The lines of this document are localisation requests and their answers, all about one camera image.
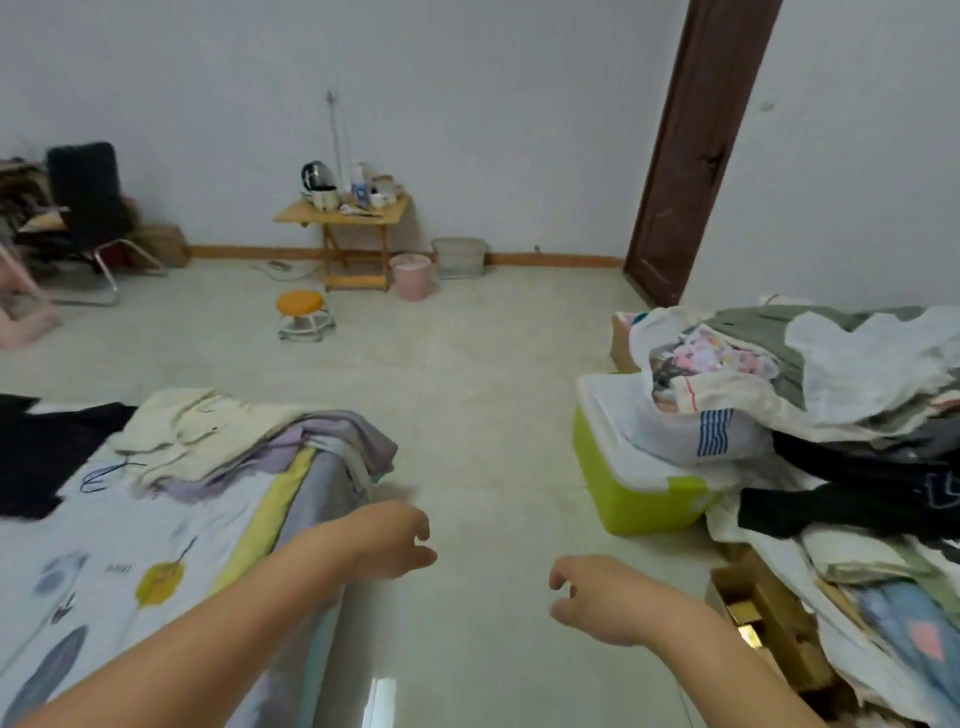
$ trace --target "chair leg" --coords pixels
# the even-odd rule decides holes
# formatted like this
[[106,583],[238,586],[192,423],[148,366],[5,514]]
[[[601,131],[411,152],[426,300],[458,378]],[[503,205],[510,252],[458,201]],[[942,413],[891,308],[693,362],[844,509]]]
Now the chair leg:
[[117,302],[120,301],[120,289],[117,287],[117,281],[113,277],[113,273],[110,272],[107,264],[104,262],[103,256],[100,255],[100,251],[102,251],[104,248],[110,247],[111,245],[113,245],[113,243],[107,243],[106,245],[101,245],[93,249],[93,259],[97,261],[97,265],[100,267],[101,273],[104,274],[104,278],[107,279],[107,283],[110,284],[110,300],[103,303],[90,302],[87,305],[117,305]]
[[152,276],[167,275],[167,267],[163,263],[161,263],[159,260],[157,260],[155,257],[147,253],[141,246],[134,243],[132,240],[128,240],[125,237],[121,237],[117,240],[114,240],[113,243],[123,243],[128,248],[132,248],[139,255],[142,255],[143,257],[145,257],[147,259],[147,262],[150,263],[152,266],[154,266],[153,268],[150,269],[150,271],[148,271]]

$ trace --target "office chair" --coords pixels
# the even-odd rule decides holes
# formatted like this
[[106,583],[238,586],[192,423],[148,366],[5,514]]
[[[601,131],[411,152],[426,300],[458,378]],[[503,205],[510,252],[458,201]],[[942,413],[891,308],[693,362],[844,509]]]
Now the office chair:
[[58,301],[86,305],[116,305],[120,291],[101,253],[114,245],[125,245],[142,255],[152,266],[150,273],[166,275],[166,267],[131,241],[127,235],[133,219],[120,194],[113,145],[105,141],[47,150],[47,174],[54,204],[60,208],[63,231],[19,232],[17,245],[31,249],[38,260],[81,260],[107,279],[112,291],[105,303]]

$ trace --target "electrical cord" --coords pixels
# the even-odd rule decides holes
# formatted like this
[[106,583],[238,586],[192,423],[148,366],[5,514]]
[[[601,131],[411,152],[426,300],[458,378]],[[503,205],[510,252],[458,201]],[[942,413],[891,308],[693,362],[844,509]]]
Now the electrical cord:
[[316,275],[320,272],[321,264],[317,263],[306,273],[298,272],[294,266],[290,265],[290,263],[284,262],[283,260],[268,260],[265,263],[254,263],[254,265],[251,267],[254,269],[254,271],[259,271],[270,280],[277,280],[281,283],[284,283],[293,280],[303,280]]

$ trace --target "orange stool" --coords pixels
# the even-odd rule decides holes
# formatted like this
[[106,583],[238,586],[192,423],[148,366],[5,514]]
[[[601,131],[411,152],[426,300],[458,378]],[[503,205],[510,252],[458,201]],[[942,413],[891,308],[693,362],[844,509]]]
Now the orange stool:
[[281,341],[323,341],[336,324],[317,291],[288,291],[276,299]]

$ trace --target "blue striped fabric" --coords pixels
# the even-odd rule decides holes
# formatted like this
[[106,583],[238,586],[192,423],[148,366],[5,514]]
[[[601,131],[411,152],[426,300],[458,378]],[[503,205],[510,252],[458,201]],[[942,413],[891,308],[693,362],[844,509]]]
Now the blue striped fabric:
[[700,413],[700,445],[697,457],[722,455],[730,446],[727,428],[733,419],[732,409],[710,409]]

